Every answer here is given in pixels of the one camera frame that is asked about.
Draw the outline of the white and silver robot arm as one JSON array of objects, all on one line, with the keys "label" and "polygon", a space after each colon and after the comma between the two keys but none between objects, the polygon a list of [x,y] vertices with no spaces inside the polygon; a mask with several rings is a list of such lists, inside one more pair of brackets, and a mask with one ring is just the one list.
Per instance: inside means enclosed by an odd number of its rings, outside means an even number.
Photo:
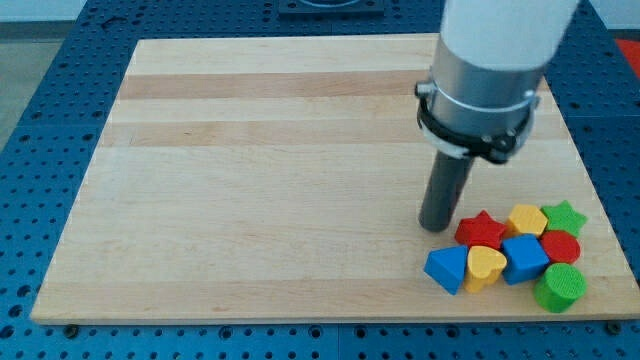
[{"label": "white and silver robot arm", "polygon": [[448,0],[429,77],[415,86],[425,138],[454,159],[509,160],[526,142],[545,68],[578,0]]}]

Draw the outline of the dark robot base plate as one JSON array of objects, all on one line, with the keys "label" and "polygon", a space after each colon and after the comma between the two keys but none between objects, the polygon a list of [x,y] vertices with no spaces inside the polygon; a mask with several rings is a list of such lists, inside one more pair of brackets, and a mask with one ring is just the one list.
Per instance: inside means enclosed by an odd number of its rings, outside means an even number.
[{"label": "dark robot base plate", "polygon": [[384,0],[277,0],[282,16],[382,15]]}]

